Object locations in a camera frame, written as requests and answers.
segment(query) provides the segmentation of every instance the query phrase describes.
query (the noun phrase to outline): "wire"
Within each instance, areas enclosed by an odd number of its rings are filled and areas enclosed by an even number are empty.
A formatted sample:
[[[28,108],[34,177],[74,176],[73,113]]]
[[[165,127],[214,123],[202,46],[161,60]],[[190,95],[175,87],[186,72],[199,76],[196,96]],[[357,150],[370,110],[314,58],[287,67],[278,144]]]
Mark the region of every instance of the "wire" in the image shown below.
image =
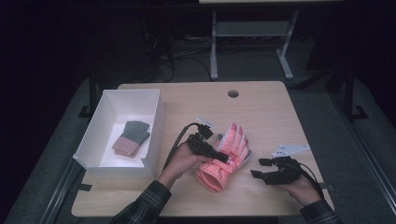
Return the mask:
[[[235,45],[237,48],[241,47],[241,44],[235,41],[229,39],[227,40],[220,39],[218,42],[221,42],[221,44],[219,44],[216,50],[216,53],[218,54],[235,54],[242,51],[241,49],[233,49],[233,45]]]
[[[302,163],[299,163],[299,164],[300,164],[300,165],[302,165],[303,167],[305,167],[306,169],[308,169],[308,170],[309,170],[309,172],[311,172],[312,176],[314,177],[315,181],[317,181],[317,182],[318,182],[317,178],[315,177],[315,174],[314,174],[314,172],[312,172],[312,170],[311,170],[311,169],[309,169],[309,167],[308,167],[308,166],[306,166],[305,164],[302,164]]]
[[[298,171],[301,175],[305,176],[305,177],[311,182],[311,184],[314,186],[314,188],[315,188],[315,190],[317,191],[317,193],[319,194],[320,198],[324,199],[323,190],[321,189],[320,184],[318,183],[318,181],[317,181],[316,179],[312,178],[312,176],[311,176],[309,173],[307,173],[307,172],[306,172],[305,170],[303,170],[301,167],[295,167],[295,166],[293,166],[293,165],[289,165],[289,164],[286,164],[286,163],[282,163],[281,165],[286,166],[286,167],[289,167],[289,168],[291,168],[291,169],[293,169],[293,170],[296,170],[296,171]]]
[[[208,37],[207,41],[203,45],[194,47],[192,49],[189,49],[189,50],[186,50],[183,52],[180,52],[179,54],[174,55],[173,59],[199,52],[203,49],[206,49],[207,47],[210,47],[211,43],[212,43],[212,40]],[[162,57],[160,57],[160,60],[168,60],[168,59],[165,56],[162,56]]]
[[[210,77],[209,68],[206,66],[206,64],[204,64],[204,63],[201,62],[200,60],[194,59],[194,58],[180,58],[180,59],[178,59],[178,60],[192,60],[192,61],[196,61],[196,62],[200,63],[200,64],[204,67],[204,69],[206,70],[207,74],[208,74],[209,77]]]
[[[159,69],[159,71],[158,71],[160,73],[160,77],[163,80],[163,82],[170,82],[175,77],[175,73],[176,73],[175,68],[172,67],[172,65],[169,65],[169,64],[166,64],[166,63],[159,63],[158,65],[159,66],[165,66],[165,67],[168,67],[168,68],[171,69],[172,75],[169,78],[166,78],[166,74],[161,69]]]
[[[186,131],[192,126],[192,125],[196,125],[197,127],[200,125],[199,123],[191,123],[189,125],[187,125],[186,127],[183,128],[183,130],[181,131],[181,133],[178,135],[174,145],[172,146],[171,151],[169,152],[168,158],[166,158],[166,162],[163,165],[163,170],[166,168],[166,166],[168,166],[169,162],[171,161],[172,157],[175,155],[175,152],[177,150],[177,148],[179,147],[179,142],[181,140],[181,138],[184,136],[184,134],[186,133]]]
[[[145,35],[147,37],[147,41],[149,41],[149,38],[153,39],[154,43],[152,44],[153,46],[150,49],[146,49],[148,52],[154,51],[155,47],[157,47],[157,38],[155,38],[154,35]]]

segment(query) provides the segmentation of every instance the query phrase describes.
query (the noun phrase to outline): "round hole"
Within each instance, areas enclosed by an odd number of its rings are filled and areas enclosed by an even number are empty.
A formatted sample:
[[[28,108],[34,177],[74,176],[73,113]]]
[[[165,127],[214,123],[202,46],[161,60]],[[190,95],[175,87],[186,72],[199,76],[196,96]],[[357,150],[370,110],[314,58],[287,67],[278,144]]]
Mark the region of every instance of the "round hole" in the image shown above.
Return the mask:
[[[238,91],[228,91],[228,95],[232,98],[236,98],[239,95]]]

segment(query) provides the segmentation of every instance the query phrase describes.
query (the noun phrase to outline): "wooden table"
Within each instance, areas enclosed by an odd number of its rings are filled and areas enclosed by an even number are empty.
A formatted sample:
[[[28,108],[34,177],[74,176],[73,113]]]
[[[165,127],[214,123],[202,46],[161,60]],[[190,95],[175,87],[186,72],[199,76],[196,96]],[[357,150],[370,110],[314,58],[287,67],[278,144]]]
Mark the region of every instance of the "wooden table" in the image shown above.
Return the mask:
[[[163,209],[164,217],[223,216],[287,216],[298,215],[301,206],[288,193],[254,179],[250,170],[274,171],[263,167],[258,159],[271,158],[278,144],[308,144],[288,92],[282,82],[201,82],[124,84],[121,90],[160,89],[165,108],[165,126],[159,172],[184,126],[201,116],[216,124],[214,136],[225,133],[231,122],[244,128],[251,159],[232,174],[222,193],[212,193],[195,179],[193,171],[184,174],[171,189],[173,196]],[[229,91],[237,91],[235,98]],[[190,128],[185,134],[195,133]],[[319,182],[322,177],[311,150],[292,156],[306,164]],[[92,185],[90,191],[80,190],[72,213],[76,217],[111,217],[133,202],[152,180],[95,179],[85,174],[82,184]],[[327,202],[332,200],[324,190]]]

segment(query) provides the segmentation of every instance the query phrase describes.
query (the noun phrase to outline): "sleeve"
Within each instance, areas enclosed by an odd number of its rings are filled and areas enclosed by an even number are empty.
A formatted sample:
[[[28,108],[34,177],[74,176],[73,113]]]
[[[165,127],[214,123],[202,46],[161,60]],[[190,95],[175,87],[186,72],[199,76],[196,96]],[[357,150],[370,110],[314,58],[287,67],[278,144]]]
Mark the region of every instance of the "sleeve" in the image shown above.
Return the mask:
[[[142,194],[116,214],[111,224],[151,223],[160,215],[172,193],[163,184],[154,180]]]
[[[311,203],[300,210],[307,224],[342,224],[325,200]]]

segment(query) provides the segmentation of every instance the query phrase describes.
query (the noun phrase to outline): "glove cuff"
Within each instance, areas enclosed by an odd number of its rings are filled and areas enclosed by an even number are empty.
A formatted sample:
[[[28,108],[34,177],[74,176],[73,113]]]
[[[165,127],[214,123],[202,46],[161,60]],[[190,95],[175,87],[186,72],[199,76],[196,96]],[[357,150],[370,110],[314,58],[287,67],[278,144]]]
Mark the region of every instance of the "glove cuff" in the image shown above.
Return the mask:
[[[113,144],[114,152],[123,156],[132,156],[138,148],[139,144],[126,137],[119,137]]]
[[[233,172],[233,167],[231,167],[231,165],[229,164],[229,161],[227,161],[227,163],[224,163],[222,161],[218,161],[218,160],[213,160],[213,164],[216,164],[220,169],[224,170],[225,172],[227,172],[228,174]]]
[[[196,179],[209,191],[215,193],[224,191],[229,175],[230,173],[215,163],[202,164],[195,170]]]

